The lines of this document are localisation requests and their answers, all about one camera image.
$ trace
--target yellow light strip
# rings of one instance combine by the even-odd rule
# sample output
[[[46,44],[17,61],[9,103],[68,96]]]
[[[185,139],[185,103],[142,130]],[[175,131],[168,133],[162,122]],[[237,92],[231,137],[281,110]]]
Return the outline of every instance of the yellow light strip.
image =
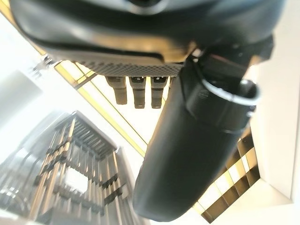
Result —
[[[242,163],[243,163],[243,166],[245,168],[245,172],[249,172],[250,168],[249,168],[249,164],[248,164],[248,161],[247,161],[247,158],[246,158],[246,155],[244,155],[242,157]]]
[[[8,8],[10,8],[9,0],[1,0]]]
[[[212,183],[208,189],[204,192],[204,194],[200,197],[198,202],[203,206],[205,210],[207,210],[216,200],[221,197],[221,193],[218,190],[215,183]]]
[[[252,169],[253,167],[257,166],[257,158],[256,158],[255,148],[250,149],[246,153],[246,158],[248,161],[249,169]]]
[[[232,167],[230,167],[228,169],[228,171],[229,171],[229,174],[230,174],[234,184],[236,182],[238,182],[246,174],[246,171],[245,171],[245,168],[243,166],[243,162],[241,159],[239,161],[237,161]]]
[[[13,16],[11,14],[10,9],[7,7],[6,4],[4,4],[4,2],[2,0],[0,0],[0,12],[7,18],[7,20],[20,32],[20,29],[18,28],[18,26],[16,25]],[[38,46],[36,46],[34,43],[32,43],[30,40],[28,40],[29,43],[41,54],[44,55],[46,54],[45,51],[43,51],[41,48],[39,48]],[[76,86],[78,84],[78,82],[76,82],[72,76],[70,75],[70,73],[68,73],[66,71],[66,69],[62,66],[62,65],[57,65],[55,67],[56,71],[58,73],[60,73],[60,75],[67,80],[73,87]],[[136,143],[136,141],[134,141],[127,132],[125,132],[119,125],[118,123],[109,116],[109,114],[105,111],[104,108],[102,108],[101,106],[99,106],[96,101],[94,99],[92,99],[87,92],[83,91],[83,89],[79,90],[79,93],[137,150],[137,152],[139,154],[141,154],[143,157],[145,156],[145,151],[147,148],[147,145],[138,145]]]
[[[87,67],[85,67],[84,65],[81,65],[80,63],[76,62],[75,63],[85,74],[87,74],[88,72],[90,72],[91,70]]]
[[[93,71],[89,70],[85,66],[80,67],[79,63],[72,64],[72,66],[75,66],[77,72],[81,73],[83,75],[82,78],[77,80],[78,83],[82,83],[86,77],[89,77],[92,74],[94,74]],[[126,123],[130,126],[130,129],[129,129],[130,132],[131,132],[131,130],[133,130],[134,134],[137,134],[139,139],[142,139],[146,144],[148,144],[149,141],[146,141],[143,137],[145,129],[138,132],[137,128],[139,128],[140,123],[138,123],[138,127],[133,125],[133,122],[135,122],[136,118],[138,118],[139,116],[138,115],[134,116],[134,120],[132,121],[134,113],[137,112],[136,109],[133,108],[134,103],[133,102],[130,103],[130,101],[133,100],[133,95],[131,95],[132,92],[130,90],[127,90],[127,101],[128,101],[127,105],[117,105],[113,88],[108,85],[104,76],[100,76],[100,75],[96,76],[90,81],[90,83],[92,83],[92,85],[98,90],[98,92],[101,94],[101,96],[105,97],[107,102],[110,103],[109,106],[114,108],[114,110],[118,114],[117,117],[121,117],[121,118],[123,118],[124,121],[126,121]],[[127,86],[130,86],[128,77],[126,77],[126,84],[127,84]]]
[[[197,213],[200,215],[205,212],[205,209],[200,205],[199,202],[196,202],[195,205],[193,205],[193,209],[196,210]]]
[[[84,74],[77,68],[77,66],[69,60],[62,61],[60,65],[63,66],[69,74],[71,74],[74,80],[77,81],[80,78],[84,77]]]
[[[147,143],[140,138],[139,134],[131,128],[130,124],[123,119],[118,111],[110,104],[109,101],[98,91],[98,89],[91,83],[88,82],[83,85],[83,88],[89,93],[89,95],[96,101],[98,104],[105,109],[105,111],[114,119],[117,124],[123,128],[124,131],[132,138],[134,141],[143,149],[146,150]]]
[[[60,75],[62,77],[64,77],[66,79],[66,81],[68,81],[71,85],[75,86],[77,84],[77,82],[74,80],[74,78],[71,76],[70,73],[67,72],[67,70],[61,65],[58,64],[55,69],[57,70],[58,73],[60,73]],[[95,100],[95,98],[93,98],[89,91],[86,90],[86,85],[84,85],[84,87],[81,87],[80,89],[78,89],[77,91],[85,98],[85,100],[87,100],[96,110],[99,114],[101,114],[135,149],[136,151],[142,155],[143,157],[145,156],[145,152],[147,149],[147,145],[139,140],[139,138],[136,138],[135,140],[133,140],[133,138],[129,135],[132,134],[132,132],[129,132],[129,128],[124,130],[120,125],[119,125],[119,121],[116,121],[116,119],[114,119],[113,117],[111,117],[111,112],[108,113],[107,108],[104,108],[103,105],[99,104],[98,101]]]
[[[216,179],[215,184],[220,190],[221,194],[225,194],[233,185],[233,180],[228,171],[223,173],[218,179]]]

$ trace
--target metal bar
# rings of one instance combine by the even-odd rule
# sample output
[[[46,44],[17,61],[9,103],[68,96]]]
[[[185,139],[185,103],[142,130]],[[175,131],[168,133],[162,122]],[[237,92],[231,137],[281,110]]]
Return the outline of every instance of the metal bar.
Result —
[[[52,138],[52,140],[51,140],[51,142],[50,142],[49,149],[51,149],[51,148],[54,146],[54,143],[55,143],[55,139],[56,139],[56,137],[57,137],[57,134],[58,134],[58,131],[56,130],[55,133],[54,133],[54,135],[53,135],[53,138]],[[41,172],[43,171],[45,165],[47,165],[47,164],[49,163],[49,156],[50,156],[50,154],[48,153],[48,154],[46,155],[45,159],[43,160],[42,167],[41,167],[41,170],[40,170],[40,172],[39,172],[39,175],[41,175]]]
[[[74,79],[67,70],[64,69],[62,65],[57,65],[55,68],[70,84],[74,83]],[[145,156],[145,150],[147,145],[138,144],[136,138],[132,139],[128,133],[112,118],[107,111],[99,104],[96,100],[90,97],[85,88],[81,87],[78,89],[78,92],[137,150],[137,152]]]
[[[106,158],[106,171],[107,171],[107,177],[108,179],[110,179],[110,169],[109,169],[109,161],[108,161],[108,158]],[[108,190],[109,190],[109,195],[112,194],[112,191],[111,191],[111,188],[110,188],[111,185],[109,185],[108,187]],[[114,190],[116,190],[116,186],[115,186],[115,181],[112,182],[112,187]],[[119,198],[118,197],[115,197],[115,203],[116,203],[116,210],[117,210],[117,217],[118,217],[118,224],[119,225],[122,225],[123,222],[122,222],[122,216],[121,216],[121,211],[120,211],[120,203],[119,203]]]
[[[79,203],[79,206],[78,206],[78,218],[81,217],[81,210],[82,210],[82,203]]]
[[[83,127],[81,130],[78,130],[74,133],[74,136],[80,136],[82,134],[84,134],[85,132],[87,132],[87,128]]]
[[[76,118],[73,118],[71,126],[70,126],[70,130],[69,130],[69,133],[68,133],[68,136],[67,136],[67,140],[69,140],[72,137],[72,135],[73,135],[75,122],[76,122]],[[65,146],[63,146],[63,147],[60,148],[59,155],[62,154],[64,151],[68,151],[69,150],[69,146],[70,146],[70,141],[68,141],[65,144]],[[55,179],[56,179],[59,167],[60,167],[60,162],[57,162],[54,165],[52,177],[51,177],[51,180],[50,180],[50,184],[48,186],[48,190],[47,190],[47,193],[46,193],[45,202],[44,202],[44,206],[43,206],[43,209],[42,209],[42,213],[43,214],[46,213],[48,211],[48,209],[49,209],[49,203],[50,203],[51,195],[53,193]],[[63,178],[63,174],[65,172],[65,168],[66,168],[66,163],[63,164],[61,172],[60,172],[60,176],[61,176],[60,182],[61,182],[61,180]]]
[[[74,157],[74,148],[75,148],[75,140],[72,141],[72,147],[71,150],[69,151],[70,153],[67,156],[67,160],[69,161],[69,164],[72,164],[73,157]]]
[[[91,134],[90,136],[88,136],[87,138],[85,138],[82,142],[87,142],[88,140],[90,140],[93,137],[94,137],[94,135]]]
[[[71,209],[71,198],[69,198],[69,199],[67,200],[67,213],[70,212],[70,209]]]
[[[106,225],[110,225],[110,222],[109,222],[109,213],[108,213],[108,204],[105,204],[104,202],[104,199],[107,197],[107,188],[104,188],[103,189],[103,195],[104,195],[104,198],[103,198],[103,206],[105,208],[105,215],[106,215]]]
[[[97,91],[100,92],[100,94],[108,101],[109,105],[114,108],[116,113],[131,127],[131,129],[139,136],[139,138],[147,145],[148,143],[142,138],[142,136],[134,129],[134,127],[129,123],[129,121],[123,116],[122,113],[119,112],[119,110],[111,103],[111,101],[106,97],[106,95],[103,94],[103,92],[99,89],[99,87],[91,81],[91,84],[93,85],[94,88],[96,88]]]
[[[88,160],[87,160],[87,155],[88,155],[88,152],[86,149],[82,148],[83,152],[82,152],[82,167],[81,167],[81,170],[80,170],[80,173],[84,174],[85,176],[87,175],[87,172],[88,172]],[[89,181],[88,181],[88,189],[87,191],[83,194],[84,196],[84,199],[85,200],[88,200],[89,198]]]
[[[86,133],[84,133],[83,135],[79,136],[79,139],[83,139],[84,137],[86,137],[88,134],[90,133],[90,131],[88,130]]]
[[[28,200],[31,198],[32,189],[31,188],[26,188],[26,186],[27,186],[28,181],[30,180],[30,177],[33,175],[32,173],[33,173],[34,167],[37,165],[39,160],[41,160],[41,158],[37,158],[36,161],[32,164],[30,172],[29,172],[28,176],[26,177],[25,182],[22,185],[22,187],[21,187],[21,185],[18,187],[18,190],[23,190],[23,191],[26,191],[26,192],[30,191],[29,196],[28,196],[28,194],[24,194],[24,196],[28,196],[27,197]]]
[[[113,157],[113,163],[114,163],[114,167],[115,167],[115,170],[116,170],[116,174],[119,175],[119,169],[118,169],[118,163],[117,163],[117,158],[116,158],[115,151],[112,152],[112,157]],[[117,179],[117,184],[118,184],[118,187],[121,187],[121,182],[120,182],[119,177]]]
[[[82,130],[82,128],[83,128],[83,124],[81,124],[81,123],[78,122],[78,125],[75,126],[75,128],[74,128],[73,135],[77,134],[77,132],[80,131],[80,130]]]
[[[59,141],[58,145],[62,143],[62,140],[64,138],[64,134],[65,134],[65,130],[66,130],[66,126],[64,126],[64,128],[61,131],[60,141]],[[50,157],[47,157],[47,161],[50,162],[52,160],[52,158],[54,157],[54,155],[51,155]],[[41,180],[40,180],[39,185],[37,187],[36,194],[35,194],[34,199],[32,201],[30,213],[29,213],[29,216],[28,216],[29,219],[32,219],[32,220],[35,220],[36,217],[37,217],[37,213],[38,213],[38,210],[39,210],[39,207],[40,207],[40,204],[41,204],[40,198],[41,198],[41,196],[44,195],[44,192],[45,192],[44,184],[45,184],[46,179],[49,178],[49,176],[50,176],[49,172],[45,172],[44,174],[41,174],[42,171],[43,170],[41,169],[40,173],[39,173],[39,175],[42,175],[42,177],[41,177]]]
[[[100,205],[100,199],[99,199],[99,187],[101,187],[100,184],[100,180],[99,180],[99,163],[96,160],[96,155],[93,155],[93,161],[94,161],[94,174],[93,174],[93,178],[95,180],[95,186],[94,186],[94,195],[95,195],[95,204],[98,206]],[[98,220],[98,224],[101,224],[101,214],[100,212],[97,214],[97,220]]]
[[[93,143],[97,143],[97,140],[98,140],[98,139],[99,139],[98,137],[94,138],[93,140],[87,142],[87,145],[90,146],[90,145],[93,144]]]
[[[93,73],[91,76],[87,77],[84,81],[82,81],[81,83],[79,83],[78,85],[76,85],[74,88],[76,90],[80,89],[83,85],[85,85],[86,83],[90,82],[96,76],[97,76],[97,74]]]
[[[100,146],[98,146],[97,148],[95,148],[95,150],[99,150],[104,145],[105,145],[105,143],[101,144]]]
[[[100,185],[103,181],[102,181],[102,171],[101,171],[101,164],[100,161],[97,161],[98,164],[98,178],[99,178],[99,204],[104,207],[104,202],[103,202],[103,197],[102,197],[102,186]]]
[[[71,145],[71,149],[68,153],[68,156],[67,156],[67,160],[70,162],[69,165],[71,165],[71,157],[72,157],[72,153],[73,153],[73,150],[74,150],[74,141],[72,142],[72,145]],[[62,181],[63,181],[63,178],[64,178],[64,173],[68,170],[68,168],[66,169],[66,163],[64,163],[61,167],[61,170],[60,170],[60,179],[59,179],[59,182],[58,182],[58,186],[60,187],[62,185]],[[57,206],[58,204],[58,201],[59,201],[59,198],[60,198],[60,194],[59,192],[56,193],[56,196],[55,196],[55,199],[54,199],[54,206]]]
[[[80,155],[83,151],[83,146],[80,145],[79,151],[78,151],[78,158],[77,158],[77,163],[76,163],[76,168],[80,171]]]
[[[77,120],[77,121],[75,122],[74,130],[76,130],[76,129],[82,127],[82,126],[83,126],[83,125]]]
[[[91,187],[90,187],[90,198],[93,203],[95,203],[95,182],[93,182],[94,174],[95,174],[95,166],[94,166],[94,156],[90,157],[90,167],[91,167]]]
[[[99,144],[100,142],[102,142],[102,140],[101,140],[101,139],[99,139],[99,141],[97,141],[96,143],[92,144],[92,145],[91,145],[91,148],[94,148],[94,147],[96,147],[96,146],[97,146],[97,144]]]
[[[91,170],[90,165],[89,165],[89,155],[90,155],[90,153],[89,153],[89,151],[87,150],[87,151],[86,151],[86,173],[87,173],[87,176],[88,176],[88,178],[89,178],[89,180],[88,180],[87,197],[88,197],[88,201],[90,202],[90,201],[91,201],[91,188],[92,188],[91,186],[92,186],[92,179],[91,179],[91,177],[90,177],[90,175],[89,175],[90,170]],[[88,221],[91,221],[91,208],[88,209]]]

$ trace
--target white wall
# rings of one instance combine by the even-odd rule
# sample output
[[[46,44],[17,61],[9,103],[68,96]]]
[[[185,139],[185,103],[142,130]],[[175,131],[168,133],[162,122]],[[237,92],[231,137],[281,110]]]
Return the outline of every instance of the white wall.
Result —
[[[251,121],[261,177],[289,198],[300,91],[299,11],[299,0],[287,1],[272,59],[255,68],[262,99]]]
[[[291,192],[291,199],[295,203],[300,204],[300,138],[299,138],[299,131],[300,131],[300,123],[298,122],[298,133],[297,133],[297,143],[296,143],[296,152],[295,152],[295,159],[294,159],[294,171],[293,171],[293,181],[292,181],[292,192]]]
[[[247,210],[218,217],[215,225],[298,225],[300,207],[295,204],[279,205],[258,210]]]

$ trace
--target perforated mesh panel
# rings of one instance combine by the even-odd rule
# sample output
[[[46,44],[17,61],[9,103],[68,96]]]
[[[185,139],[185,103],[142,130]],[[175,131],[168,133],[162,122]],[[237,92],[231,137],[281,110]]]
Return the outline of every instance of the perforated mesh panel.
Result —
[[[177,76],[183,64],[173,63],[153,66],[140,66],[136,64],[85,62],[80,64],[104,76]]]

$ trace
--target metal rack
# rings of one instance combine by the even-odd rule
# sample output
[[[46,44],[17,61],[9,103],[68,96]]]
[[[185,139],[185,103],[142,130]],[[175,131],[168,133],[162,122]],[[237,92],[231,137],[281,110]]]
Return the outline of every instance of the metal rack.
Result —
[[[48,147],[37,148],[39,142]],[[81,113],[57,123],[34,146],[19,148],[0,166],[1,208],[44,224],[145,223],[132,210],[121,150]],[[71,171],[73,182],[87,182],[86,191],[68,183]]]

